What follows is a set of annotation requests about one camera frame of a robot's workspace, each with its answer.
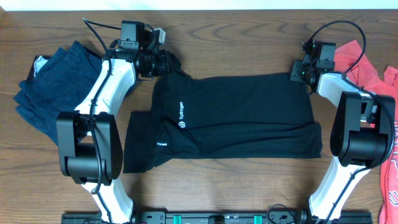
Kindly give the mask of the black polo shirt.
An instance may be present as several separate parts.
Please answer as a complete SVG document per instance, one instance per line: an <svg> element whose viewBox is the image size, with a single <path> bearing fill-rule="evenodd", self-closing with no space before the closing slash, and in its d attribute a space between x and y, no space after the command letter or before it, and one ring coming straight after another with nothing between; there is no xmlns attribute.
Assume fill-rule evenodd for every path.
<svg viewBox="0 0 398 224"><path fill-rule="evenodd" d="M321 150L306 87L287 73L195 79L179 69L156 82L149 110L131 113L124 172L172 159L314 159Z"/></svg>

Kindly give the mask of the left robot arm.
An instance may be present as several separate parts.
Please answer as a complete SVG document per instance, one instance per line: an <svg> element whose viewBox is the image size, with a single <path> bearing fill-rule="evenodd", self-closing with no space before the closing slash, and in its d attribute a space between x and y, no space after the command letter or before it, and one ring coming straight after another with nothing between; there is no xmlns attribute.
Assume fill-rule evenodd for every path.
<svg viewBox="0 0 398 224"><path fill-rule="evenodd" d="M116 115L137 76L157 77L180 68L170 51L155 46L106 49L101 73L86 98L57 118L60 170L88 191L97 215L64 215L62 223L138 223L134 202L120 179L123 149Z"/></svg>

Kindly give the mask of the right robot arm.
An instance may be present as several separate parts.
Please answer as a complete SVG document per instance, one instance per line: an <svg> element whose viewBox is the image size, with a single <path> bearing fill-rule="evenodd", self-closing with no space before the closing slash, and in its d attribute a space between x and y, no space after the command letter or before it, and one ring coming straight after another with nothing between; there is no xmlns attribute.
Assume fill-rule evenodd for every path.
<svg viewBox="0 0 398 224"><path fill-rule="evenodd" d="M308 198L308 207L295 215L295 222L371 223L370 213L342 208L361 178L391 155L395 100L367 91L336 71L334 43L310 39L302 49L305 56L292 65L290 79L304 83L337 111L330 135L330 166Z"/></svg>

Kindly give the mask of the red printed t-shirt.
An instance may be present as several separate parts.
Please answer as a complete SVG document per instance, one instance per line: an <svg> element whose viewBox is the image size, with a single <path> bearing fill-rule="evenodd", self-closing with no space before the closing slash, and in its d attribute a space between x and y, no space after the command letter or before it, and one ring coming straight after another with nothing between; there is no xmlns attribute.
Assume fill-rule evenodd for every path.
<svg viewBox="0 0 398 224"><path fill-rule="evenodd" d="M362 49L355 40L339 47L335 51L335 69L345 71L347 77L359 86L378 95L389 95L397 99L397 69L388 66L381 80L377 70L366 56L354 64ZM397 224L397 142L391 156L381 166L380 188L383 205L379 214L379 223Z"/></svg>

